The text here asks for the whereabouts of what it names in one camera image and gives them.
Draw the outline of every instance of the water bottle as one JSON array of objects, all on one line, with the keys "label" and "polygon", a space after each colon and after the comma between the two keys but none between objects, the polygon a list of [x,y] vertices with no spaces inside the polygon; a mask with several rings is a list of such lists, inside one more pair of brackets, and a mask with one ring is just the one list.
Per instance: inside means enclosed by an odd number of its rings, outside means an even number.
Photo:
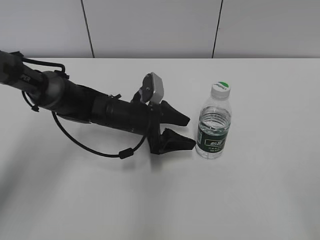
[{"label": "water bottle", "polygon": [[213,84],[211,96],[202,107],[195,148],[203,158],[218,158],[224,150],[232,114],[230,89],[222,81]]}]

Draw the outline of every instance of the black wire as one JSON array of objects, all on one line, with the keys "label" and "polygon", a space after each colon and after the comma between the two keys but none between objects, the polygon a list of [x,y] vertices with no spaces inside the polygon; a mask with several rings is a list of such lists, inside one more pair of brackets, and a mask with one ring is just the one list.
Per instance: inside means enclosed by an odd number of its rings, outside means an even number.
[{"label": "black wire", "polygon": [[[62,124],[60,123],[60,121],[58,120],[58,117],[56,115],[55,112],[52,111],[52,116],[53,119],[55,121],[55,123],[57,124],[57,126],[59,127],[59,129],[72,141],[74,142],[76,145],[78,145],[79,147],[83,148],[84,150],[102,156],[102,157],[106,157],[106,158],[120,158],[119,154],[106,154],[106,153],[102,153],[96,150],[93,150],[92,148],[89,148],[85,145],[83,145],[81,142],[77,141],[73,136],[71,136],[67,130],[62,126]],[[150,128],[150,121],[148,123],[147,129],[145,134],[143,135],[143,137],[141,138],[140,142],[132,149],[133,152],[135,152],[136,150],[138,150],[138,148],[141,147],[141,145],[144,143],[145,139],[147,138],[148,132],[149,132],[149,128]]]},{"label": "black wire", "polygon": [[55,63],[55,62],[48,62],[48,61],[37,61],[29,58],[22,57],[21,60],[25,63],[29,64],[35,64],[35,65],[41,65],[41,66],[47,66],[47,67],[56,67],[56,68],[61,68],[61,71],[63,73],[66,72],[66,67],[65,65],[61,63]]},{"label": "black wire", "polygon": [[22,92],[22,96],[23,96],[23,99],[25,100],[25,102],[31,107],[33,108],[33,105],[30,103],[30,101],[28,100],[27,96],[26,96],[26,93],[24,91],[21,91]]}]

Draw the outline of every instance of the white bottle cap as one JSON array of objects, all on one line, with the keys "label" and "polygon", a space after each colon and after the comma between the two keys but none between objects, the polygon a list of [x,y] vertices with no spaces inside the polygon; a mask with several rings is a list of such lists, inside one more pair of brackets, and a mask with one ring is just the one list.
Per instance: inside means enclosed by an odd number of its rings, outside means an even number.
[{"label": "white bottle cap", "polygon": [[211,96],[218,100],[227,100],[230,95],[230,86],[223,82],[219,81],[212,85],[211,87]]}]

